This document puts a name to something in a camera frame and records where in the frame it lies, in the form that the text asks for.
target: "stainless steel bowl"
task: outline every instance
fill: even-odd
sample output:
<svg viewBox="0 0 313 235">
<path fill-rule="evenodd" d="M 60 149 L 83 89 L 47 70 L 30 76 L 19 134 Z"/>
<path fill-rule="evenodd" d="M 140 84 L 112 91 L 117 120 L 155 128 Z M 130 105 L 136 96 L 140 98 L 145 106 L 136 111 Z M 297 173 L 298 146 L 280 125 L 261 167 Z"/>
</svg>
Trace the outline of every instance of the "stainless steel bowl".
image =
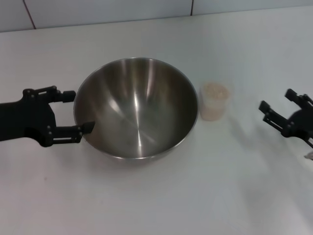
<svg viewBox="0 0 313 235">
<path fill-rule="evenodd" d="M 119 159 L 158 156 L 179 145 L 198 117 L 197 94 L 173 66 L 149 58 L 111 62 L 81 85 L 74 103 L 76 124 L 95 121 L 85 138 Z"/>
</svg>

